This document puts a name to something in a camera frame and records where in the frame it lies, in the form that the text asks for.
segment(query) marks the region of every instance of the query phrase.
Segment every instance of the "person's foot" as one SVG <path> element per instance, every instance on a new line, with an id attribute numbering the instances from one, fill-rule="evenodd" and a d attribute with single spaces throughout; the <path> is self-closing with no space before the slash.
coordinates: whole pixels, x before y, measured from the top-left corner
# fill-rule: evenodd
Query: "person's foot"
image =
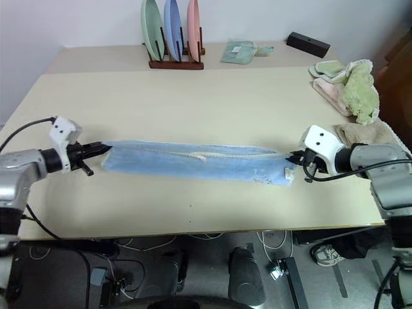
<path id="1" fill-rule="evenodd" d="M 320 244 L 314 246 L 310 250 L 310 255 L 312 259 L 320 266 L 330 267 L 334 266 L 343 259 L 344 257 L 340 256 L 339 253 L 335 251 L 332 245 Z"/>

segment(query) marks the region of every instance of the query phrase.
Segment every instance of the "green cloth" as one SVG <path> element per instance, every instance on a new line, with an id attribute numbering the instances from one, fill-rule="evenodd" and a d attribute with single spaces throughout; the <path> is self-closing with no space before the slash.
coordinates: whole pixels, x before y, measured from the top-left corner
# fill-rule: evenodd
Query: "green cloth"
<path id="1" fill-rule="evenodd" d="M 252 41 L 229 41 L 221 62 L 248 64 L 253 56 L 266 57 L 274 51 L 273 46 L 256 46 Z"/>
<path id="2" fill-rule="evenodd" d="M 376 121 L 379 113 L 379 96 L 373 87 L 370 75 L 371 64 L 362 62 L 356 65 L 342 91 L 342 101 L 356 116 L 356 122 L 364 126 Z"/>
<path id="3" fill-rule="evenodd" d="M 338 60 L 321 61 L 315 64 L 315 69 L 318 73 L 326 74 L 329 77 L 335 77 L 338 75 L 345 66 Z"/>
<path id="4" fill-rule="evenodd" d="M 345 84 L 348 81 L 346 67 L 338 60 L 321 61 L 309 67 L 309 73 L 331 84 Z"/>

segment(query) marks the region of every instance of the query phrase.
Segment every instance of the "blue plate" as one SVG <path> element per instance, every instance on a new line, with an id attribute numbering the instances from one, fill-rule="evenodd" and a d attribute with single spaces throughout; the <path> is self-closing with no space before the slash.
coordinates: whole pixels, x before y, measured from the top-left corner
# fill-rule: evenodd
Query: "blue plate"
<path id="1" fill-rule="evenodd" d="M 179 54 L 180 58 L 183 55 L 183 44 L 180 36 L 180 13 L 176 0 L 166 1 L 164 21 L 167 47 L 173 59 L 179 61 Z"/>

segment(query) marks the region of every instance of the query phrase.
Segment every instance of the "table surface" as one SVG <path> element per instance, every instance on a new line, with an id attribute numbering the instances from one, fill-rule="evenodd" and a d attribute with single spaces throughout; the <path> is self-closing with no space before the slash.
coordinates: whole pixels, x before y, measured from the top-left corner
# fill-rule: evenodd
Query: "table surface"
<path id="1" fill-rule="evenodd" d="M 274 45 L 270 57 L 255 58 L 250 66 L 221 64 L 224 44 L 206 45 L 203 71 L 149 70 L 141 46 L 64 50 L 6 123 L 0 140 L 31 120 L 61 115 L 83 127 L 82 144 L 142 139 L 288 153 L 308 126 L 333 131 L 348 119 L 312 89 L 307 67 L 319 58 Z M 330 51 L 325 59 L 334 57 Z M 6 150 L 47 149 L 49 130 L 47 124 L 27 129 Z M 298 168 L 293 184 L 282 187 L 109 173 L 100 166 L 103 158 L 88 160 L 92 177 L 54 173 L 32 186 L 29 204 L 61 237 L 382 224 L 369 181 L 358 177 L 308 184 Z M 19 233 L 23 239 L 48 238 L 27 221 Z"/>

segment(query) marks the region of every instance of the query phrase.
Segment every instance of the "green towel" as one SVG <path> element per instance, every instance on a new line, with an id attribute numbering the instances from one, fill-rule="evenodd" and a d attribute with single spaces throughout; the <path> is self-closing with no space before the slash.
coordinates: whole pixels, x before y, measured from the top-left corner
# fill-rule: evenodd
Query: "green towel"
<path id="1" fill-rule="evenodd" d="M 364 126 L 374 123 L 379 113 L 379 96 L 373 87 L 371 69 L 370 61 L 354 66 L 341 97 L 352 115 L 357 117 L 356 122 Z"/>
<path id="2" fill-rule="evenodd" d="M 345 66 L 338 60 L 321 61 L 315 64 L 315 69 L 318 73 L 326 74 L 329 77 L 335 77 L 338 75 Z"/>
<path id="3" fill-rule="evenodd" d="M 348 81 L 347 67 L 338 60 L 318 62 L 314 66 L 309 67 L 309 73 L 331 84 L 346 84 Z"/>

